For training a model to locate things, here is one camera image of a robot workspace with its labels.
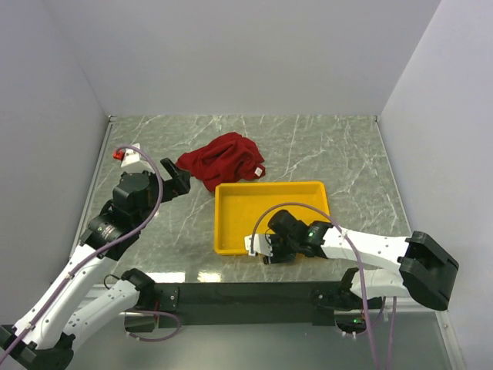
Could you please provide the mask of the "red t shirt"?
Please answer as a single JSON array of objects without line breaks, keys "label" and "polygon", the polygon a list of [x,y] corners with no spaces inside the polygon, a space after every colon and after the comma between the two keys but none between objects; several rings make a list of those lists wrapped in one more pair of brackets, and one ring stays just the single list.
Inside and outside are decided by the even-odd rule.
[{"label": "red t shirt", "polygon": [[222,183],[256,180],[264,177],[264,158],[254,141],[239,133],[226,133],[192,152],[182,154],[176,162],[200,180],[213,193]]}]

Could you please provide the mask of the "yellow plastic tray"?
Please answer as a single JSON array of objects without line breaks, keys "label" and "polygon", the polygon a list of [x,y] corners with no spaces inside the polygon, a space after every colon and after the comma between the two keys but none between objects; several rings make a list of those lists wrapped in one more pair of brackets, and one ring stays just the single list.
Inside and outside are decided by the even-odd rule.
[{"label": "yellow plastic tray", "polygon": [[309,204],[330,212],[320,181],[222,183],[215,189],[214,250],[219,255],[247,255],[244,238],[252,234],[268,208],[286,202]]}]

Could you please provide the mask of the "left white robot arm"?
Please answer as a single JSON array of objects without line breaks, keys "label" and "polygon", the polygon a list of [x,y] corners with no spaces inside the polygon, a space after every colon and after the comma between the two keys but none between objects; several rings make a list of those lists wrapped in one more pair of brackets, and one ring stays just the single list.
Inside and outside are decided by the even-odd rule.
[{"label": "left white robot arm", "polygon": [[163,202],[189,193],[190,174],[170,159],[160,161],[168,180],[138,160],[136,171],[123,165],[118,184],[100,213],[90,220],[69,262],[42,298],[13,325],[1,327],[2,359],[12,357],[27,369],[65,369],[80,346],[123,311],[176,320],[160,311],[164,302],[155,282],[133,268],[98,298],[80,306],[141,234]]}]

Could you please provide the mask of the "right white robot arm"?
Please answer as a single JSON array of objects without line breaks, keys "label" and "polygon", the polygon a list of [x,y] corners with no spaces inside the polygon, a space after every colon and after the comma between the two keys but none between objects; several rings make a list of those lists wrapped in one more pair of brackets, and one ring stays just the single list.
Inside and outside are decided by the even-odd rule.
[{"label": "right white robot arm", "polygon": [[270,234],[259,234],[253,252],[265,264],[291,262],[297,255],[357,263],[338,288],[341,304],[354,308],[364,298],[412,298],[435,311],[448,309],[459,263],[429,234],[409,237],[368,234],[331,222],[305,224],[288,210],[269,220]]}]

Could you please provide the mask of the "black base beam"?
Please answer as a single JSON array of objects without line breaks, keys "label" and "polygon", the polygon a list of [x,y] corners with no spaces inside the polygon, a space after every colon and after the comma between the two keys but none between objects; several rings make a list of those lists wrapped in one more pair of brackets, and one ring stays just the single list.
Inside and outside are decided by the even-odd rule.
[{"label": "black base beam", "polygon": [[362,299],[338,281],[158,283],[151,302],[184,325],[334,326],[336,312],[363,309]]}]

